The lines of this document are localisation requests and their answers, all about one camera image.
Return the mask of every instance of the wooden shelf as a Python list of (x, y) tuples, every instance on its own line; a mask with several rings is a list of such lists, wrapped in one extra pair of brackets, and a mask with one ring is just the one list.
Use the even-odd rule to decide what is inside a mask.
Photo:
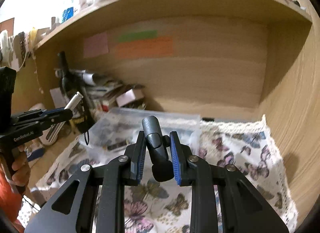
[(36, 49), (137, 21), (191, 15), (243, 18), (262, 24), (311, 22), (304, 10), (285, 0), (105, 0), (67, 20), (39, 42)]

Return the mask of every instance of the metal screw head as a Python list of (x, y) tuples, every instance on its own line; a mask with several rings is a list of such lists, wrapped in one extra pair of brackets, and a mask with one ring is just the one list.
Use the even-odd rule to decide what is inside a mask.
[(88, 170), (90, 170), (90, 165), (84, 164), (84, 165), (81, 166), (81, 171), (86, 172)]
[(126, 162), (128, 160), (128, 157), (127, 156), (119, 156), (118, 160), (120, 162)]
[(236, 170), (236, 167), (233, 164), (227, 164), (225, 167), (230, 172), (234, 172)]
[(198, 156), (189, 156), (189, 160), (194, 163), (194, 162), (197, 162), (199, 158)]

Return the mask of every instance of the clear plastic box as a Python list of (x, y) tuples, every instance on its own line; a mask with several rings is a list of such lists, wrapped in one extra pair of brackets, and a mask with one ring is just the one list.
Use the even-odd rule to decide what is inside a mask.
[(198, 154), (200, 115), (112, 108), (89, 129), (89, 145), (86, 145), (84, 135), (79, 142), (92, 158), (106, 164), (122, 155), (128, 145), (136, 143), (139, 131), (143, 130), (142, 120), (150, 115), (158, 118), (163, 135), (177, 131), (180, 142)]

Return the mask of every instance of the silver metal tube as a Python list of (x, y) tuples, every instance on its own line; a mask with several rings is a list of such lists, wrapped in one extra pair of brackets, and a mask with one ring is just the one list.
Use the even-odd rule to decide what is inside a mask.
[[(69, 103), (66, 105), (65, 109), (70, 109), (73, 111), (76, 106), (80, 103), (80, 101), (83, 99), (83, 95), (80, 94), (80, 92), (77, 92), (73, 98), (69, 101)], [(51, 126), (46, 139), (50, 142), (53, 143), (53, 139), (57, 136), (61, 128), (63, 127), (65, 122), (61, 122), (58, 124), (54, 124)]]

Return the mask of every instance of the orange sticky note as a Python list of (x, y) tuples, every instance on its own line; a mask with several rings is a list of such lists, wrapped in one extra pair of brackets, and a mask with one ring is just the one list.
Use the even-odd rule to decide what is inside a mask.
[(116, 46), (116, 55), (120, 59), (161, 58), (173, 55), (171, 37), (122, 42)]

